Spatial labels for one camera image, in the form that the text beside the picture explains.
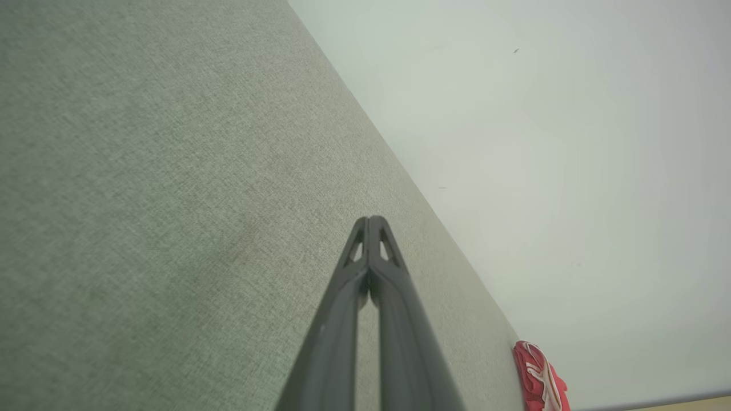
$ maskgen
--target white wall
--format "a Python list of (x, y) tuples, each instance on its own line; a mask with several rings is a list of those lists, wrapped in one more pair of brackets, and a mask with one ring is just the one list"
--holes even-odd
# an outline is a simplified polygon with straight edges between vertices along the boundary
[(731, 3), (290, 3), (573, 409), (731, 389)]

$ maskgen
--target red object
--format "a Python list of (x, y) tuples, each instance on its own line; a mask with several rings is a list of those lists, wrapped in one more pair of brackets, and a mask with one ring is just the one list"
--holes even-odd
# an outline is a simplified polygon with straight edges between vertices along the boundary
[(556, 370), (537, 345), (519, 341), (512, 353), (518, 365), (526, 410), (571, 411), (566, 383), (556, 375)]

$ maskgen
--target red and white cloth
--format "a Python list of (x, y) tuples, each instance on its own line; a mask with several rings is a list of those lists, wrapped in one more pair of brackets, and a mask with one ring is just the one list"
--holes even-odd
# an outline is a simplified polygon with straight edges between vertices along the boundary
[(512, 353), (518, 365), (527, 411), (571, 411), (566, 383), (558, 378), (537, 345), (519, 341)]

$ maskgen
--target fabric surface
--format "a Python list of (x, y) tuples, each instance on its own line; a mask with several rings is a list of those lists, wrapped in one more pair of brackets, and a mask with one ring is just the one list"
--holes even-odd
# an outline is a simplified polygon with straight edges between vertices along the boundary
[[(282, 1), (0, 13), (3, 410), (270, 410), (353, 222), (390, 224), (466, 405), (516, 335)], [(357, 405), (378, 406), (376, 309)]]
[(523, 399), (528, 411), (571, 411), (566, 383), (556, 374), (537, 345), (515, 343), (512, 350), (518, 366)]

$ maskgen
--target gray fabric wall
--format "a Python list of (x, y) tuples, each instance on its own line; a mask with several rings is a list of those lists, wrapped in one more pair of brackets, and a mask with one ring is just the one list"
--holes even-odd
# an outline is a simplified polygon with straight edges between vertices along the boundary
[(0, 38), (3, 410), (271, 409), (369, 214), (469, 408), (522, 410), (515, 333), (283, 1), (11, 0)]

